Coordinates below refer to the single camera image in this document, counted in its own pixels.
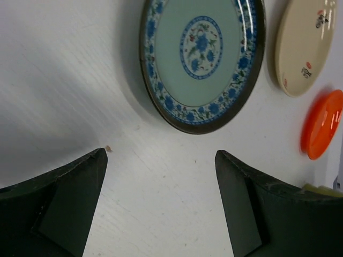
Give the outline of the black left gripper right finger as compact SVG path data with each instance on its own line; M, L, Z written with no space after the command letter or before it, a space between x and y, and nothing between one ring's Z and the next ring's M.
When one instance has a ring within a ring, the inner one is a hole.
M215 169L235 256L342 256L342 198L285 183L224 150Z

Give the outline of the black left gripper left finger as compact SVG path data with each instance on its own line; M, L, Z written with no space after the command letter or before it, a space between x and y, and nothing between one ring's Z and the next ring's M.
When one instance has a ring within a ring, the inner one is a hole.
M98 148L1 189L1 256L82 256L108 157Z

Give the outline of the orange round plate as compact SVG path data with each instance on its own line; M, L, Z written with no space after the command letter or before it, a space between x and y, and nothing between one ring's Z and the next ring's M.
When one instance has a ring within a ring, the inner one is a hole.
M320 158L330 145L342 117L342 90L322 94L305 119L300 147L311 160Z

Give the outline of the blue white patterned plate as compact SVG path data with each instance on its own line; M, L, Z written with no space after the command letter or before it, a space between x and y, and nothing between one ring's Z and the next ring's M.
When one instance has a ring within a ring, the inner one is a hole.
M185 133L225 126L256 84L265 39L263 1L146 1L139 55L154 107Z

